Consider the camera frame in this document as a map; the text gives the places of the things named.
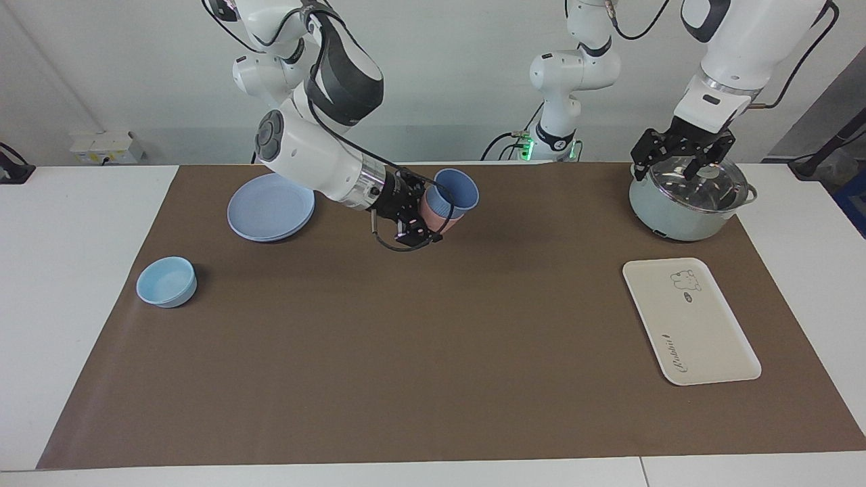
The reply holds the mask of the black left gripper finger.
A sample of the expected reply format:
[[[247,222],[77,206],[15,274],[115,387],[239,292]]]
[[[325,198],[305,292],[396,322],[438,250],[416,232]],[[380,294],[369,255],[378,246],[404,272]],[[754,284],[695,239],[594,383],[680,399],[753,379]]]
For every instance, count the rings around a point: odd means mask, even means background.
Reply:
[[[719,138],[712,142],[708,147],[695,146],[695,153],[692,155],[690,163],[687,164],[683,171],[683,176],[686,180],[692,180],[697,175],[697,172],[709,164],[718,164],[724,160],[730,149],[736,141],[735,136],[731,132],[723,132]]]
[[[668,160],[667,133],[646,129],[631,149],[633,176],[643,181],[653,164]]]

